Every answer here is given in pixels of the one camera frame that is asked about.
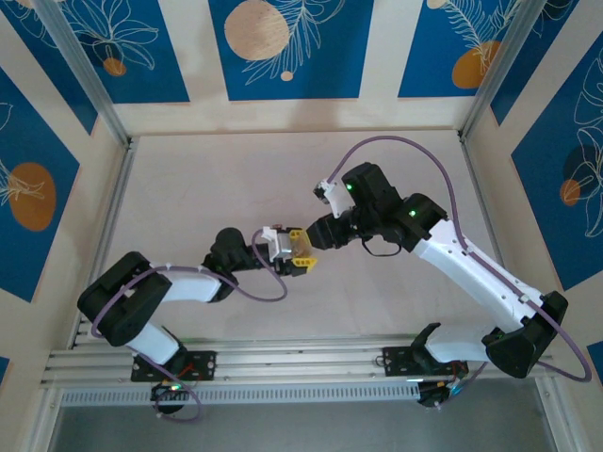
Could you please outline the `small electronics board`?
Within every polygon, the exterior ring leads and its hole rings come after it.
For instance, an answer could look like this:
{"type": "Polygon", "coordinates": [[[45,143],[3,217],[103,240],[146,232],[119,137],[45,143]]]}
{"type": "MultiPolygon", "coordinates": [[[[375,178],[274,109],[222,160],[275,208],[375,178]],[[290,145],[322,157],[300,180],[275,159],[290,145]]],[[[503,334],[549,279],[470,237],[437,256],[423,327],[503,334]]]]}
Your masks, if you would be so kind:
{"type": "Polygon", "coordinates": [[[439,409],[458,395],[464,387],[464,379],[439,379],[418,383],[417,403],[427,409],[439,409]]]}
{"type": "Polygon", "coordinates": [[[172,415],[185,407],[188,394],[180,384],[161,382],[152,387],[150,399],[158,415],[172,415]]]}

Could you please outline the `aluminium base rail beam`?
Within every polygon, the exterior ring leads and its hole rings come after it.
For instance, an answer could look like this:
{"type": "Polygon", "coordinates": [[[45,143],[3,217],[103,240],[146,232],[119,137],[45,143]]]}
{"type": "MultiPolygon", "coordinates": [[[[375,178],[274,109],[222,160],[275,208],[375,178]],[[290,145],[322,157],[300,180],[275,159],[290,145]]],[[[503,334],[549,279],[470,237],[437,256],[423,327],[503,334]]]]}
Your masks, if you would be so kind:
{"type": "MultiPolygon", "coordinates": [[[[412,337],[190,340],[189,350],[217,353],[216,384],[367,382],[385,379],[377,357],[385,347],[408,346],[412,337]]],[[[41,376],[43,388],[117,386],[130,382],[133,357],[100,340],[53,350],[41,376]]]]}

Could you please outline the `aluminium side rail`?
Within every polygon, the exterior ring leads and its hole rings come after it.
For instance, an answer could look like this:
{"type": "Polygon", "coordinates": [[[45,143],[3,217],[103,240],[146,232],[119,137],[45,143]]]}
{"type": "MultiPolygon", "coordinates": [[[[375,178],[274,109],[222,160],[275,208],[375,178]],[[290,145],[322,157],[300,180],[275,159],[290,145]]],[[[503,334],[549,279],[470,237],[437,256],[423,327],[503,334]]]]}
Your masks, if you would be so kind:
{"type": "Polygon", "coordinates": [[[102,229],[100,237],[90,265],[90,271],[81,285],[81,289],[88,288],[102,274],[113,240],[114,231],[122,207],[122,200],[127,189],[138,146],[139,137],[131,137],[120,162],[117,177],[111,186],[108,205],[101,223],[102,229]]]}
{"type": "Polygon", "coordinates": [[[500,248],[498,246],[498,242],[497,242],[497,238],[495,235],[495,231],[493,228],[493,223],[491,221],[487,206],[486,206],[486,202],[485,202],[485,198],[483,197],[483,193],[481,190],[481,186],[480,186],[480,181],[478,179],[478,175],[477,172],[475,170],[475,166],[473,164],[470,152],[469,152],[469,148],[466,144],[465,139],[462,136],[459,136],[459,141],[460,141],[460,145],[461,145],[461,149],[464,155],[464,160],[472,181],[472,185],[478,200],[478,204],[480,206],[480,210],[481,210],[481,215],[485,224],[485,228],[486,231],[488,233],[488,240],[489,243],[491,245],[491,248],[493,250],[494,253],[494,260],[497,263],[503,263],[503,261],[501,260],[501,254],[500,254],[500,248]]]}

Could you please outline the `aluminium frame post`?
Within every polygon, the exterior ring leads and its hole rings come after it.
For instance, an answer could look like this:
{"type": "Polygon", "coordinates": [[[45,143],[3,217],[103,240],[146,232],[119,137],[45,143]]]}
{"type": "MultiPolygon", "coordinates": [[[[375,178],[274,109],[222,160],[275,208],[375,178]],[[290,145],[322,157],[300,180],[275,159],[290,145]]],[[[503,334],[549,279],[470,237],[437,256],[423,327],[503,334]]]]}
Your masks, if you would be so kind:
{"type": "Polygon", "coordinates": [[[462,144],[467,143],[481,116],[497,94],[545,3],[546,0],[521,0],[519,2],[517,15],[510,23],[490,69],[484,76],[458,130],[462,144]]]}
{"type": "Polygon", "coordinates": [[[59,5],[54,0],[31,0],[31,3],[78,84],[104,120],[109,132],[125,149],[128,149],[131,137],[126,132],[108,92],[59,5]]]}

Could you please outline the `aluminium frame leg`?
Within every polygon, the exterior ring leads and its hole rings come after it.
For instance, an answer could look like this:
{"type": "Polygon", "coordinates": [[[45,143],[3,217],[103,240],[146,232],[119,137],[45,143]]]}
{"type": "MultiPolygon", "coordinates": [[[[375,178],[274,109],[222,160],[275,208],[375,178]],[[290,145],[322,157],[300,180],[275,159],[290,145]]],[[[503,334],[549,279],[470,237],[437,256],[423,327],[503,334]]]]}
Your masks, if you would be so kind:
{"type": "Polygon", "coordinates": [[[554,381],[551,378],[542,377],[537,378],[535,382],[557,452],[571,452],[571,444],[568,442],[562,410],[554,390],[554,381]]]}
{"type": "Polygon", "coordinates": [[[62,403],[64,391],[42,388],[34,398],[30,425],[22,442],[21,452],[48,452],[62,403]]]}

